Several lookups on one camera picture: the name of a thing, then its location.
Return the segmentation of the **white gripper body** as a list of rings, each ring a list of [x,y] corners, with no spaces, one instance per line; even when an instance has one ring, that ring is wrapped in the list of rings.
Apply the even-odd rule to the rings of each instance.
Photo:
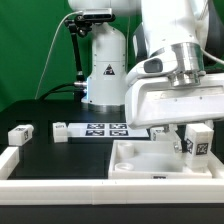
[[[125,117],[132,129],[224,119],[224,73],[206,74],[199,86],[173,87],[139,63],[126,77]]]

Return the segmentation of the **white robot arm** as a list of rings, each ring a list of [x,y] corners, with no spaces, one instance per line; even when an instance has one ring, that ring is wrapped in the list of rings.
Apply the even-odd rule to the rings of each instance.
[[[224,119],[224,72],[203,58],[224,53],[224,26],[212,0],[68,0],[82,33],[93,29],[93,71],[84,102],[125,107],[133,129]],[[139,14],[136,64],[124,69],[124,37],[109,20]]]

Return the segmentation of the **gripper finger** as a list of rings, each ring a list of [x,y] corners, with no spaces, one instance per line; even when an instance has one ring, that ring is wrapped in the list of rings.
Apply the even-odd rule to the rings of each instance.
[[[177,134],[178,127],[175,124],[169,124],[164,126],[165,136],[169,141],[173,143],[173,148],[176,153],[182,153],[182,140]]]

